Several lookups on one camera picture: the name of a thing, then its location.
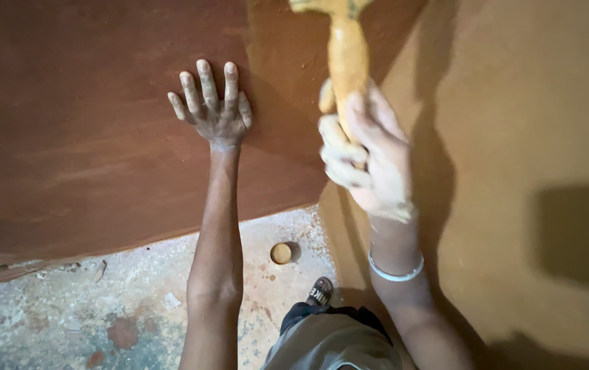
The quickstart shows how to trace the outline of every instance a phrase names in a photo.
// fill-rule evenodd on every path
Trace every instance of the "bangle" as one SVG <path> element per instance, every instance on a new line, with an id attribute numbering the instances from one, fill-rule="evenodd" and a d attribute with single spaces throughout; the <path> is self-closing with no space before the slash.
<path id="1" fill-rule="evenodd" d="M 382 269 L 380 269 L 379 267 L 377 267 L 377 265 L 375 265 L 375 262 L 372 259 L 372 249 L 370 249 L 370 251 L 367 252 L 367 258 L 370 261 L 370 266 L 372 267 L 372 270 L 374 270 L 375 273 L 377 273 L 379 276 L 381 276 L 382 278 L 384 278 L 388 281 L 403 282 L 403 281 L 412 280 L 420 274 L 420 272 L 422 271 L 422 268 L 425 266 L 425 257 L 421 255 L 420 264 L 418 265 L 418 267 L 415 267 L 413 271 L 411 271 L 410 273 L 408 273 L 406 275 L 398 276 L 398 275 L 389 274 L 389 273 L 383 271 Z"/>

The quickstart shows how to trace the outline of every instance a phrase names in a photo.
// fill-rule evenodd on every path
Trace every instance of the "slipper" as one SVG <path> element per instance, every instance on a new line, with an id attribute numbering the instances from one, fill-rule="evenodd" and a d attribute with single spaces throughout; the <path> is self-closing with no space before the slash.
<path id="1" fill-rule="evenodd" d="M 326 281 L 326 283 L 328 283 L 331 286 L 331 288 L 329 288 L 328 290 L 324 290 L 324 281 Z M 315 302 L 315 305 L 317 306 L 323 306 L 329 302 L 332 292 L 333 283 L 331 282 L 331 280 L 329 280 L 329 278 L 327 277 L 321 277 L 317 279 L 315 285 L 313 285 L 313 288 L 310 290 L 310 294 L 308 294 L 308 299 Z"/>

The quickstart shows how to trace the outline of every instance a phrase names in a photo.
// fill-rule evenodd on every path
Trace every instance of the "concrete floor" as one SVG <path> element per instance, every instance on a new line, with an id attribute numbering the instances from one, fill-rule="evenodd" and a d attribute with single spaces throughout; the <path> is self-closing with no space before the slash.
<path id="1" fill-rule="evenodd" d="M 240 229 L 239 367 L 257 369 L 290 306 L 306 298 L 317 277 L 337 282 L 317 206 L 247 221 Z M 0 284 L 0 369 L 175 369 L 196 240 L 198 233 Z M 299 243 L 301 256 L 274 264 L 270 248 L 287 241 Z M 107 268 L 95 282 L 103 260 Z M 169 293 L 182 302 L 171 312 L 164 305 Z"/>

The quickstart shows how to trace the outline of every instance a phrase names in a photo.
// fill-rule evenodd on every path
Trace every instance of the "brown wall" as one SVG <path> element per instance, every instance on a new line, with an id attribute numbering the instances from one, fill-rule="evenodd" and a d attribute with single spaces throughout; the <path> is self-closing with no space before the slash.
<path id="1" fill-rule="evenodd" d="M 589 1 L 433 1 L 410 41 L 382 88 L 428 271 L 488 368 L 589 369 Z"/>
<path id="2" fill-rule="evenodd" d="M 420 4 L 379 0 L 365 11 L 377 80 Z M 166 94 L 200 58 L 217 76 L 238 64 L 256 115 L 240 218 L 316 202 L 328 25 L 285 0 L 0 0 L 0 264 L 104 254 L 198 228 L 207 143 L 175 119 Z"/>

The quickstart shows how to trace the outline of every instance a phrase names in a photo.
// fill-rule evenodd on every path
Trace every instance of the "clay-covered hand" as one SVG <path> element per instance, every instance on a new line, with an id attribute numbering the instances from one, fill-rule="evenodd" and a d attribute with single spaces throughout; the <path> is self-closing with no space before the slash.
<path id="1" fill-rule="evenodd" d="M 212 149 L 232 149 L 239 147 L 244 132 L 251 127 L 251 107 L 243 91 L 238 91 L 237 66 L 228 62 L 223 68 L 226 76 L 224 100 L 219 101 L 217 89 L 212 77 L 212 70 L 203 59 L 196 62 L 201 79 L 204 105 L 201 105 L 194 85 L 194 77 L 189 72 L 180 73 L 187 108 L 183 101 L 173 92 L 169 101 L 173 104 L 175 114 L 181 121 L 194 125 L 196 131 L 207 139 Z"/>
<path id="2" fill-rule="evenodd" d="M 323 116 L 319 120 L 324 140 L 320 154 L 329 178 L 347 188 L 368 214 L 407 223 L 415 212 L 409 140 L 395 113 L 374 84 L 366 97 L 351 94 L 345 107 L 348 128 L 363 145 L 349 142 L 337 115 Z"/>

